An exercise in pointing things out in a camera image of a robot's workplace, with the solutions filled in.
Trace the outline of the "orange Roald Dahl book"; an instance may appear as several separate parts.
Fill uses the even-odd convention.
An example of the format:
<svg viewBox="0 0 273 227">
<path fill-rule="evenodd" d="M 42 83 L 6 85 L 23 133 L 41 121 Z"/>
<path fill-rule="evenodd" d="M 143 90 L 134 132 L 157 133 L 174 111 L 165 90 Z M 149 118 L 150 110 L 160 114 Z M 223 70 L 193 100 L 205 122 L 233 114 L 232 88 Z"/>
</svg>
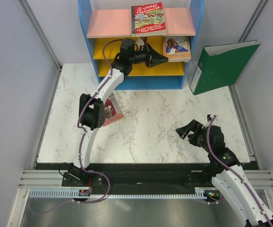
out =
<svg viewBox="0 0 273 227">
<path fill-rule="evenodd" d="M 189 59 L 168 59 L 168 62 L 189 62 Z"/>
</svg>

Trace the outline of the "tan Othello book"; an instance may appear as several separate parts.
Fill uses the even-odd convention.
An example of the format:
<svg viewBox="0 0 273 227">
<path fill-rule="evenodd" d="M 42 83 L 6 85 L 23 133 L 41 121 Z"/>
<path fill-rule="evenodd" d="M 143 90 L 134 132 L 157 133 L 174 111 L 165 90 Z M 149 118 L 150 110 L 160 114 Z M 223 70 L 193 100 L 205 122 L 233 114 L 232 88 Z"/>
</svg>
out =
<svg viewBox="0 0 273 227">
<path fill-rule="evenodd" d="M 191 60 L 191 48 L 188 36 L 164 36 L 162 54 L 168 59 Z"/>
</svg>

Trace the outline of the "red treehouse book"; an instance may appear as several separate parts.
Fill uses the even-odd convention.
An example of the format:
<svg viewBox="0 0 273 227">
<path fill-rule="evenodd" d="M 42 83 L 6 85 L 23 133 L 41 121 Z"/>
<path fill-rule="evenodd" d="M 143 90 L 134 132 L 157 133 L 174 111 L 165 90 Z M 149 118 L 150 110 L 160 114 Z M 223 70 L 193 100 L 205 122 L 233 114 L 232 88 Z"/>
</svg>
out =
<svg viewBox="0 0 273 227">
<path fill-rule="evenodd" d="M 131 7 L 132 34 L 166 33 L 166 23 L 161 2 Z"/>
</svg>

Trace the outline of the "pink castle cover book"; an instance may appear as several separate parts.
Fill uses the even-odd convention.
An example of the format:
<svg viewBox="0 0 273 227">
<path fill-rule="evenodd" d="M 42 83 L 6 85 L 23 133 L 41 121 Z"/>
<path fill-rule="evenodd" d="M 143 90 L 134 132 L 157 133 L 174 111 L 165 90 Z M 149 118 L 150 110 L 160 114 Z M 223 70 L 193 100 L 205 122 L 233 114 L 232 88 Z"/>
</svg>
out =
<svg viewBox="0 0 273 227">
<path fill-rule="evenodd" d="M 108 126 L 124 118 L 124 114 L 118 104 L 118 101 L 113 93 L 107 98 L 104 104 L 106 119 L 103 126 Z"/>
</svg>

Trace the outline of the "dark blue 1984 book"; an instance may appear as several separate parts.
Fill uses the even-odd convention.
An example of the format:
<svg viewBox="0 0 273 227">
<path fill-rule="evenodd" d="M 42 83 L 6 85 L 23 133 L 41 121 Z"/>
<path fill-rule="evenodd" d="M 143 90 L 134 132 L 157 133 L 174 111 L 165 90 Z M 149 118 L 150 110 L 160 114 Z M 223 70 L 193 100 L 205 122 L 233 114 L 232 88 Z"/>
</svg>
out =
<svg viewBox="0 0 273 227">
<path fill-rule="evenodd" d="M 158 34 L 158 33 L 142 33 L 142 34 L 132 34 L 132 37 L 155 37 L 155 36 L 165 36 L 166 33 L 161 33 L 161 34 Z"/>
</svg>

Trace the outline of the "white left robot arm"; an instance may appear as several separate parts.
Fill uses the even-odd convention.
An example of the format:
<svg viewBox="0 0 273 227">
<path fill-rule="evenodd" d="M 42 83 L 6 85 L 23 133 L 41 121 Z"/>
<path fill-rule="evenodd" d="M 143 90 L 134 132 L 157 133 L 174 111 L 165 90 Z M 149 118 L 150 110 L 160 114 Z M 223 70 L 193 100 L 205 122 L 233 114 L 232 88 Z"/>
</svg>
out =
<svg viewBox="0 0 273 227">
<path fill-rule="evenodd" d="M 79 99 L 77 127 L 82 129 L 78 152 L 63 175 L 62 186 L 85 186 L 90 182 L 94 171 L 86 168 L 90 165 L 90 155 L 98 130 L 103 126 L 106 113 L 104 104 L 114 89 L 122 83 L 132 71 L 134 64 L 144 63 L 152 68 L 168 62 L 168 58 L 154 50 L 150 44 L 138 46 L 131 38 L 120 40 L 119 52 L 109 71 L 98 87 L 90 94 L 82 94 Z"/>
</svg>

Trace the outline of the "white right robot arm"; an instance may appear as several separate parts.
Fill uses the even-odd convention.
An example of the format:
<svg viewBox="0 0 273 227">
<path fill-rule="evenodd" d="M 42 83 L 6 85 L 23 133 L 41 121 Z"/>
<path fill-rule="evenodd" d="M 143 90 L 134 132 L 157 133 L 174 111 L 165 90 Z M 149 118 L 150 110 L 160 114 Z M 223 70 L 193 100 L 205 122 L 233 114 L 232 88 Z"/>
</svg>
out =
<svg viewBox="0 0 273 227">
<path fill-rule="evenodd" d="M 210 163 L 203 168 L 202 182 L 214 186 L 234 210 L 245 227 L 273 227 L 273 212 L 265 205 L 250 184 L 236 155 L 226 146 L 224 134 L 213 124 L 210 116 L 207 127 L 196 120 L 175 131 L 208 153 Z"/>
</svg>

